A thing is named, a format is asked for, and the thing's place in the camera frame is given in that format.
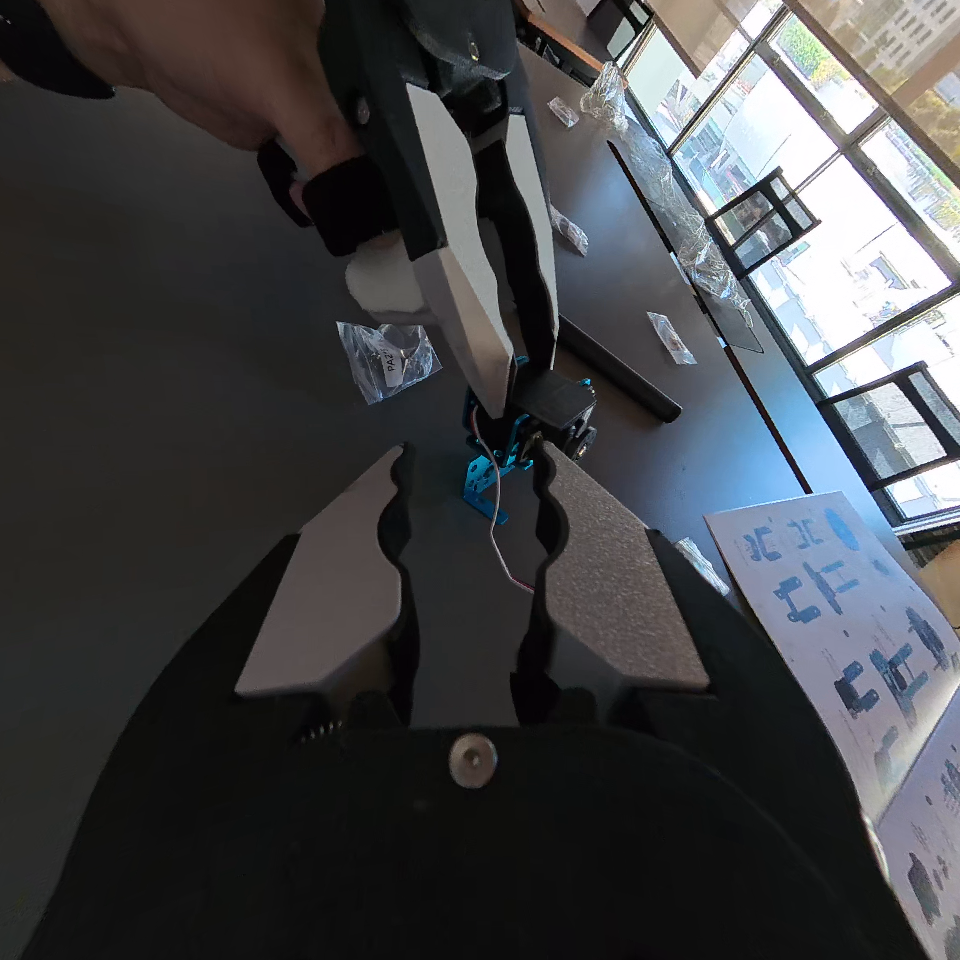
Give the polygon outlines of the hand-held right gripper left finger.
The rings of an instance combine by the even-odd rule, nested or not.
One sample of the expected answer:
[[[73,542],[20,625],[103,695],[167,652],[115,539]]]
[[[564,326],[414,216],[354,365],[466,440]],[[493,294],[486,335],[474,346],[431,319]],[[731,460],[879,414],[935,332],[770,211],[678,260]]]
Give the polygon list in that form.
[[[335,718],[380,693],[412,719],[419,618],[403,555],[414,447],[393,447],[300,530],[234,691],[317,697]]]

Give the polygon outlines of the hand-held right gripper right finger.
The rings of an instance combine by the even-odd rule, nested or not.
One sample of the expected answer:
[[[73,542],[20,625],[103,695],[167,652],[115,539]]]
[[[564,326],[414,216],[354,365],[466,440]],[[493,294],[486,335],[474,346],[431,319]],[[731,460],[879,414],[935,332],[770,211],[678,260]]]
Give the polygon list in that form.
[[[544,559],[515,662],[515,714],[539,726],[584,703],[601,722],[637,691],[701,695],[711,681],[651,530],[547,440],[533,449]]]

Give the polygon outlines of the clear bag of metal rings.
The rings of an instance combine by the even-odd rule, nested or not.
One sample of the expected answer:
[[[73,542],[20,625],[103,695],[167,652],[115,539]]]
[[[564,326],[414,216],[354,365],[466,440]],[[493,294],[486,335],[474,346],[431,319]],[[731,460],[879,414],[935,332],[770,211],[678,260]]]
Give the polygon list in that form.
[[[423,326],[338,322],[337,331],[354,383],[367,405],[390,400],[443,369]]]

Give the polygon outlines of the black servo with blue bracket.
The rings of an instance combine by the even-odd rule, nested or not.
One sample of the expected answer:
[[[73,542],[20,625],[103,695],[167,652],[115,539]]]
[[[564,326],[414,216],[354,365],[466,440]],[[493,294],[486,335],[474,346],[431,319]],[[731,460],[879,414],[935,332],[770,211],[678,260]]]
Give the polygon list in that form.
[[[500,418],[484,411],[472,389],[466,392],[462,415],[471,450],[462,499],[495,525],[506,523],[509,516],[486,492],[495,490],[507,475],[532,469],[537,440],[578,462],[596,437],[591,425],[596,394],[589,379],[571,381],[553,369],[533,366],[525,356],[514,360],[511,375]]]

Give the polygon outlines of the dark grey desk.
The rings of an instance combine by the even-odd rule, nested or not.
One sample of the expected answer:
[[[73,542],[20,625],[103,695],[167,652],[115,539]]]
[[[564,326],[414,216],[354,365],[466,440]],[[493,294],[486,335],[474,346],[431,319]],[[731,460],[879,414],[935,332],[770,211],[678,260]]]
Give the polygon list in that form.
[[[287,534],[394,445],[415,721],[517,723],[529,618],[460,497],[466,384],[369,406],[343,267],[257,162],[152,96],[2,83],[2,958],[19,958],[94,786],[162,671]]]

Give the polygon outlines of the person's left hand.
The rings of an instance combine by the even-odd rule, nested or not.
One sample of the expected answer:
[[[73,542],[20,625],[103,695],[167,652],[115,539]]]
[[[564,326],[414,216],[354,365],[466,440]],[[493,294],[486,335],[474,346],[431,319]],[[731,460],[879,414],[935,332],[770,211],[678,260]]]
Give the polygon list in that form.
[[[223,143],[279,138],[315,177],[361,157],[318,53],[323,1],[44,1],[95,76],[144,90]]]

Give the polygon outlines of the long clear parts bag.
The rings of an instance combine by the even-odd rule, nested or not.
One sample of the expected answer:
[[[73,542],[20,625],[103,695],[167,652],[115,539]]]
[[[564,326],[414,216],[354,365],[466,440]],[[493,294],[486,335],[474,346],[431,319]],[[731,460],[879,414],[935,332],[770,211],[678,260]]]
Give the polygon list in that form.
[[[581,257],[586,258],[589,253],[590,240],[582,228],[562,214],[555,206],[550,205],[550,220],[553,230]]]

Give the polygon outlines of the crumpled clear plastic wrap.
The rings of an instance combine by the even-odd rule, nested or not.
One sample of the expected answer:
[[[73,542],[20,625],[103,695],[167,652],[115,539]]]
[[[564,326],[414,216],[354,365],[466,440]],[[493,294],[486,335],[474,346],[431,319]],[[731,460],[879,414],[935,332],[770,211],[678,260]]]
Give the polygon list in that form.
[[[626,101],[626,80],[614,60],[604,63],[592,86],[582,95],[580,112],[596,120],[602,128],[618,138],[629,132],[629,111]]]
[[[644,200],[654,212],[690,282],[715,306],[718,318],[753,330],[749,297],[735,279],[704,216],[681,188],[662,145],[633,118],[627,120],[623,144]]]

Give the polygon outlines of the wood-edged table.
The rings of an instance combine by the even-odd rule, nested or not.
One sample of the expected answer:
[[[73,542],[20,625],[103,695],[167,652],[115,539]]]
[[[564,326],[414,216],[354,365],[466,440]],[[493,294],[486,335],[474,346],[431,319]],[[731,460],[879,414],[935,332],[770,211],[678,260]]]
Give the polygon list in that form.
[[[591,84],[607,63],[623,67],[653,24],[641,1],[513,1],[517,36],[561,72]]]

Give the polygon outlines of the black screwdriver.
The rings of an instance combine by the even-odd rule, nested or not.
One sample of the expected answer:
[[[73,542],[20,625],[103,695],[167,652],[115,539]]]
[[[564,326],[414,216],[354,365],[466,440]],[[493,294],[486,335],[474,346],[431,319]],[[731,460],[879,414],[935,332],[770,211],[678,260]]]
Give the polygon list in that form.
[[[558,343],[662,424],[673,424],[683,414],[679,403],[564,315],[558,318]]]

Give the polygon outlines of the clear bag with brass part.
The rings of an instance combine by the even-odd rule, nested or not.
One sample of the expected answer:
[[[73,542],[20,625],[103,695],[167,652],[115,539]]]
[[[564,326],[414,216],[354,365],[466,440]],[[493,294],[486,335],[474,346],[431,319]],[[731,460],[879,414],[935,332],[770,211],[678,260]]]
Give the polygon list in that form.
[[[675,364],[678,366],[696,366],[698,364],[693,353],[666,315],[648,311],[647,316],[654,333]]]

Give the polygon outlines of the black framed chair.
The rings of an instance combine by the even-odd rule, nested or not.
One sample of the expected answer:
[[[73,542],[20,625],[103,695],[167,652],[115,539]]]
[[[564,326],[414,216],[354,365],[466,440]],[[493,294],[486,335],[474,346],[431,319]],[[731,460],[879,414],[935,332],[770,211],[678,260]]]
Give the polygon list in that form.
[[[925,361],[816,406],[872,494],[959,460],[958,408]]]
[[[788,251],[821,223],[791,187],[781,166],[704,219],[738,282]]]

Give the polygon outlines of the white instruction booklet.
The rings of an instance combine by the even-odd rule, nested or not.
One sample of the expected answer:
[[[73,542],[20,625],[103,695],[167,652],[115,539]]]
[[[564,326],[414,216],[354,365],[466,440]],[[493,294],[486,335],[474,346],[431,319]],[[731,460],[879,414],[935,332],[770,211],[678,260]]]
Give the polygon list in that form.
[[[707,514],[829,732],[927,958],[959,954],[959,647],[841,492]]]

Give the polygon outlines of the black wristband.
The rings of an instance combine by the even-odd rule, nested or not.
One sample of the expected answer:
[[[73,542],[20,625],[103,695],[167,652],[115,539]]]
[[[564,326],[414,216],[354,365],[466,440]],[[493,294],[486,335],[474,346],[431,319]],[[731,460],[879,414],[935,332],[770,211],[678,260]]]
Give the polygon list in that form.
[[[114,87],[81,63],[37,1],[1,2],[1,61],[40,90],[94,101],[115,97]]]

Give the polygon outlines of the glass window wall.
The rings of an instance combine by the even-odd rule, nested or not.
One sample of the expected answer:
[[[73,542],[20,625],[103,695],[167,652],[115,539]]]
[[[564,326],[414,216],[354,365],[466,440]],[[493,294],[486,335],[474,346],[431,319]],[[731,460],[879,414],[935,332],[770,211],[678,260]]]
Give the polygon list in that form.
[[[821,220],[746,286],[818,401],[919,361],[958,407],[959,3],[644,2],[622,67],[706,219],[776,167]],[[958,462],[875,492],[958,515]]]

